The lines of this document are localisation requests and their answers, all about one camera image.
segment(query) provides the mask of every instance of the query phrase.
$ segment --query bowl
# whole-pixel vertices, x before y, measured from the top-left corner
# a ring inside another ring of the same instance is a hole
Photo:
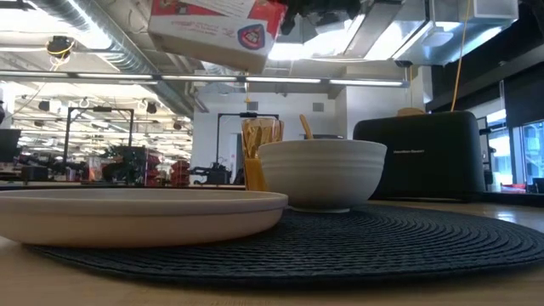
[[[270,191],[297,210],[342,213],[365,203],[382,178],[384,144],[314,139],[265,144],[258,156]]]
[[[274,226],[287,197],[230,190],[70,189],[0,192],[0,235],[57,247],[170,247]]]

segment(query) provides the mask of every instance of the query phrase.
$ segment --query black placemat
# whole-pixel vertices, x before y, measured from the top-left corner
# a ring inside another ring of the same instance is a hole
[[[68,264],[146,281],[293,288],[535,264],[544,259],[544,235],[491,218],[369,205],[345,214],[286,211],[267,232],[203,246],[30,248]]]

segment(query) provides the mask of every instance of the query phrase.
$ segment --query wall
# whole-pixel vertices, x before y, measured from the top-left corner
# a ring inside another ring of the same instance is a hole
[[[360,121],[397,116],[405,107],[425,110],[429,74],[429,69],[420,67],[414,73],[411,88],[346,87],[337,97],[338,131],[345,131],[347,139],[352,139],[355,125]]]
[[[355,125],[363,120],[397,116],[397,111],[410,107],[403,88],[348,87],[348,139],[353,139]]]
[[[203,93],[199,99],[206,104],[209,113],[195,113],[192,167],[210,167],[215,162],[218,113],[240,113],[246,111],[244,93],[221,95]],[[252,101],[259,102],[259,114],[278,114],[285,123],[284,140],[302,139],[304,130],[298,116],[304,114],[313,133],[336,134],[335,101],[321,93],[289,93],[286,97],[275,93],[252,93]],[[325,112],[313,112],[313,103],[325,104]],[[236,135],[241,133],[239,117],[224,116],[221,119],[219,156],[228,168],[236,165]]]
[[[348,90],[344,88],[335,101],[337,134],[348,138]]]

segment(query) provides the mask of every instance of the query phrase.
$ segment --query toaster logo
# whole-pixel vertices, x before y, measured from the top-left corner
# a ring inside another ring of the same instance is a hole
[[[393,154],[423,154],[425,150],[394,150]]]

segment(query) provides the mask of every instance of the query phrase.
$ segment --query table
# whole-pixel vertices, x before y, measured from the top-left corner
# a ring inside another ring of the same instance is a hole
[[[544,208],[374,202],[499,218],[544,232]],[[330,292],[235,292],[150,285],[89,274],[0,238],[1,305],[542,305],[544,267],[515,274],[404,287]]]

